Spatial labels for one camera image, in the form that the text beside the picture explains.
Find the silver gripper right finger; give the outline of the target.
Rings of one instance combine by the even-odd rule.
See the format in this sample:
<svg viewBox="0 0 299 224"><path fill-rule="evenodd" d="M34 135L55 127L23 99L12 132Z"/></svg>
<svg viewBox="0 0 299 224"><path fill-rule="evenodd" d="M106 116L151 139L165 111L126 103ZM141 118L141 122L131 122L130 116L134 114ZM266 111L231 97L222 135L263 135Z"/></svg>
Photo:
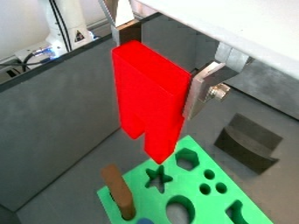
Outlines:
<svg viewBox="0 0 299 224"><path fill-rule="evenodd" d="M226 99L230 87L225 84L225 81L243 71L249 62L249 55L223 42L219 43L215 59L191 78L183 109L183 117L187 120L191 120L199 114L211 99L221 102Z"/></svg>

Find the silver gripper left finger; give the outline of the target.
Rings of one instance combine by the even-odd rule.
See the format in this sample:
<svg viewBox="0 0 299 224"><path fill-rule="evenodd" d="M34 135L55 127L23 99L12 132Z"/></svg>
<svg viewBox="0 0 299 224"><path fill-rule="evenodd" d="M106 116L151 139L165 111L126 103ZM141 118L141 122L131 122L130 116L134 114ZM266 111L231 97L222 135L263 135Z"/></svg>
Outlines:
<svg viewBox="0 0 299 224"><path fill-rule="evenodd" d="M111 25L117 45L142 41L142 23L137 20L130 0L98 0Z"/></svg>

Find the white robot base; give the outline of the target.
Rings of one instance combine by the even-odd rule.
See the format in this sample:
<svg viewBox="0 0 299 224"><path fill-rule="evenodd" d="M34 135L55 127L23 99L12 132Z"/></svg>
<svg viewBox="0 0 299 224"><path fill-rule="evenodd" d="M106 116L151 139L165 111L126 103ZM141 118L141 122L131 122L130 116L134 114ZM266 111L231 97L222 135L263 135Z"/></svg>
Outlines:
<svg viewBox="0 0 299 224"><path fill-rule="evenodd" d="M95 39L87 28L81 0L42 0L42 8L50 34L41 44L15 54L27 66L59 58Z"/></svg>

